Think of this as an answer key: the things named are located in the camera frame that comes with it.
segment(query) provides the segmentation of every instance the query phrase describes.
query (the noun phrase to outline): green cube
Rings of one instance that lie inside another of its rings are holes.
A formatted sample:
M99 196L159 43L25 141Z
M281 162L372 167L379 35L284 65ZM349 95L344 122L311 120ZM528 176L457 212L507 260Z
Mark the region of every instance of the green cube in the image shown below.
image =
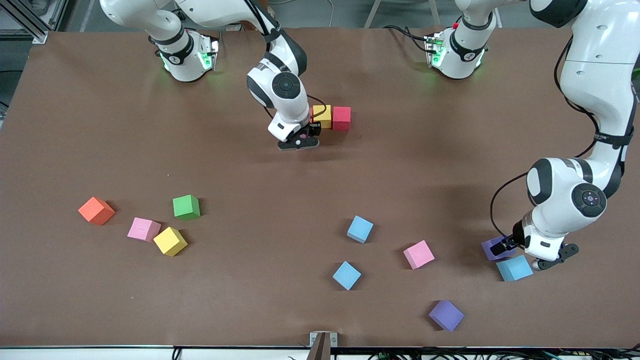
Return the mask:
M200 203L193 195L177 197L173 200L173 214L180 220L200 217Z

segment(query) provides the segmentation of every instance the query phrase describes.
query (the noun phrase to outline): black circular joint cover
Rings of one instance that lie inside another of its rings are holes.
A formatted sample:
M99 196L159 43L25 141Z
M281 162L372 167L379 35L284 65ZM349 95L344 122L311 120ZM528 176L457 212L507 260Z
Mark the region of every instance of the black circular joint cover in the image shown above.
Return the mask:
M271 83L273 92L283 99L295 99L300 95L300 79L291 72L281 72Z
M573 205L588 218L600 216L607 207L607 197L604 192L593 184L580 184L573 188Z
M551 3L540 11L533 10L533 1L529 1L531 15L556 28L562 28L584 9L588 0L551 0Z

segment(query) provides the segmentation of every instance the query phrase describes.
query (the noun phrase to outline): purple cube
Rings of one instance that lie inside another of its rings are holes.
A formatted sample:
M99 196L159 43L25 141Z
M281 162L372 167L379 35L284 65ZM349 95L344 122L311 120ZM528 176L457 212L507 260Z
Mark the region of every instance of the purple cube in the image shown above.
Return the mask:
M491 252L491 247L494 246L495 244L499 243L500 241L502 241L502 239L504 239L504 238L501 237L501 236L498 236L495 239L487 240L487 241L482 243L482 248L484 249L484 253L486 254L486 257L490 261L496 261L496 260L508 258L508 257L514 256L516 254L516 249L511 249L509 251L503 252L502 254L500 254L498 256L493 255L493 253Z
M451 301L442 300L429 313L429 317L433 319L441 328L453 331L465 315L451 304Z

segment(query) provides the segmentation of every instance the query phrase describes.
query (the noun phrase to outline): pink cube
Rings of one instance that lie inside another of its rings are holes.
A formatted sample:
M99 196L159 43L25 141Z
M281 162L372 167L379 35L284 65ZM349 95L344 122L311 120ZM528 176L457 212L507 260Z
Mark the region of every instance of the pink cube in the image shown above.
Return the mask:
M345 106L333 107L333 130L349 131L351 128L351 108Z
M406 256L411 268L414 270L435 259L431 253L431 249L427 246L427 242L424 240L406 249L404 256Z
M160 224L157 222L143 218L134 218L127 237L151 242L154 241L154 238L159 233Z

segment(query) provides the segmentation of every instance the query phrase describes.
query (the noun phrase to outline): orange cube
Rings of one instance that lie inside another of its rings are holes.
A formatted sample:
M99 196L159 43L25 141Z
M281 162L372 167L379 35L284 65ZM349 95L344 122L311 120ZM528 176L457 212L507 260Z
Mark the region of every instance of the orange cube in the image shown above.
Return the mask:
M89 201L78 209L78 212L80 212L86 221L96 225L104 225L104 223L116 213L111 209L109 204L97 197L89 199Z

